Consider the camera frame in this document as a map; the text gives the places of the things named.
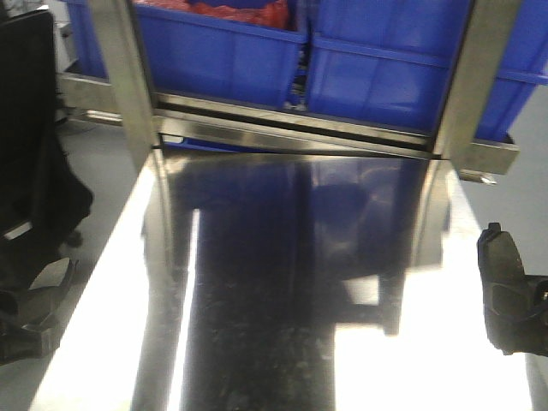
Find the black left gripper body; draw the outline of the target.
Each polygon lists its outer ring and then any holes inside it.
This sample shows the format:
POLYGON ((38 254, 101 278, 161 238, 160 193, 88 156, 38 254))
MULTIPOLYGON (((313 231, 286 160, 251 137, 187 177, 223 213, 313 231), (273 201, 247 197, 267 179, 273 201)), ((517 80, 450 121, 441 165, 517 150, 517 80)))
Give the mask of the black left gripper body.
POLYGON ((1 362, 43 358, 55 351, 62 327, 57 309, 67 294, 63 286, 1 290, 1 362))

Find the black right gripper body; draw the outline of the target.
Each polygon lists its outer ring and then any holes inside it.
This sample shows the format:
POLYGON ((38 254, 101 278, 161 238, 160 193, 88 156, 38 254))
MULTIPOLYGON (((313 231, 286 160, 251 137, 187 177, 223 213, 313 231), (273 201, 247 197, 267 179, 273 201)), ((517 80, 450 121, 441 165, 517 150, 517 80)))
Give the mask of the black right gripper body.
POLYGON ((505 355, 547 355, 547 278, 482 283, 485 330, 505 355))

